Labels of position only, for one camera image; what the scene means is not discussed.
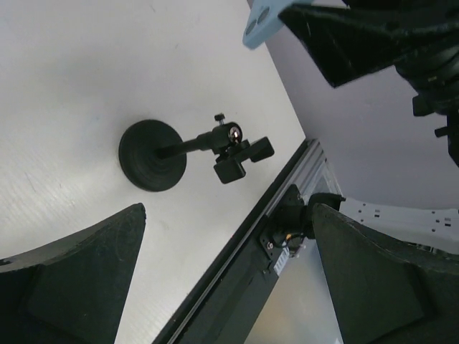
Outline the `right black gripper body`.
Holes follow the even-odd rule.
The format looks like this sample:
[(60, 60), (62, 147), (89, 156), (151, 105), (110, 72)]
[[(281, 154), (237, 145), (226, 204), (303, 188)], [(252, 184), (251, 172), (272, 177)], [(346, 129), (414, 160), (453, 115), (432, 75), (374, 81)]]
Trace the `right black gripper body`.
[(458, 163), (458, 2), (345, 1), (350, 9), (392, 13), (384, 30), (394, 32), (403, 50), (395, 61), (397, 73), (416, 91), (415, 117), (436, 113), (446, 125), (435, 130), (446, 137), (448, 154)]

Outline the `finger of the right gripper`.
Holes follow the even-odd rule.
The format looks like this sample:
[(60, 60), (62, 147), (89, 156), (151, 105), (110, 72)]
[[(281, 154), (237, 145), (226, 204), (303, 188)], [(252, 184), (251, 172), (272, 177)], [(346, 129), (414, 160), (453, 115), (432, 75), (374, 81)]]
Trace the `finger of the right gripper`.
[(295, 2), (278, 17), (336, 88), (394, 64), (397, 47), (379, 27), (378, 14)]

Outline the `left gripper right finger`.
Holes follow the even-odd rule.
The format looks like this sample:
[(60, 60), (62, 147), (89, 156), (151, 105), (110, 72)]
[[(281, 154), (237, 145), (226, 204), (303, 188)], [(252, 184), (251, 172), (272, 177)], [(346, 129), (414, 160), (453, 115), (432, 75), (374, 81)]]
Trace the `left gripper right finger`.
[(457, 343), (458, 258), (419, 249), (325, 204), (313, 231), (344, 343)]

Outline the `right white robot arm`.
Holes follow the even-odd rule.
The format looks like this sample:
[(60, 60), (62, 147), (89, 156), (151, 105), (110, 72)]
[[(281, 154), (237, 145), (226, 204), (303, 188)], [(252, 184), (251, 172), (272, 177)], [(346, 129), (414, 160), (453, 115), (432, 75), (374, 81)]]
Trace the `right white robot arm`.
[(331, 86), (318, 138), (362, 224), (458, 254), (458, 3), (291, 1), (278, 13)]

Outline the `black phone stand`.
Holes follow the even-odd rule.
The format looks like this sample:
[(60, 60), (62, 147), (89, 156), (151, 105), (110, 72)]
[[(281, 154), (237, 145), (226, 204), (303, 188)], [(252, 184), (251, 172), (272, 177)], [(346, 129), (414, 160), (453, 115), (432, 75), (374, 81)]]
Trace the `black phone stand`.
[(162, 192), (180, 182), (186, 170), (186, 155), (195, 151), (211, 151), (216, 155), (214, 171), (223, 184), (244, 178), (242, 163), (257, 163), (274, 155), (267, 137), (254, 142), (243, 138), (236, 122), (226, 123), (224, 114), (211, 131), (184, 141), (168, 124), (160, 120), (142, 120), (132, 124), (122, 135), (118, 160), (127, 179), (138, 188)]

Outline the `phone blue case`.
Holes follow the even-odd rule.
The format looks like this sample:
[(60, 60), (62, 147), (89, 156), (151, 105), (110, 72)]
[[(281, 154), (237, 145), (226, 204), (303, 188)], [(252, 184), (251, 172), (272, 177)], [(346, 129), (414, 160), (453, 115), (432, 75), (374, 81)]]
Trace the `phone blue case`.
[(284, 26), (280, 13), (294, 4), (313, 6), (313, 1), (254, 0), (242, 37), (246, 48), (257, 49), (276, 34)]

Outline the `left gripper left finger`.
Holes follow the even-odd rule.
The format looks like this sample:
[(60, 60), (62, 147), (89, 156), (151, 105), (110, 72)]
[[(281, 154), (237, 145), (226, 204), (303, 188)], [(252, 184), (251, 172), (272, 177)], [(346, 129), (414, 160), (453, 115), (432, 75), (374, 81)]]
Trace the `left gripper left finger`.
[(145, 228), (133, 204), (1, 259), (1, 342), (114, 343)]

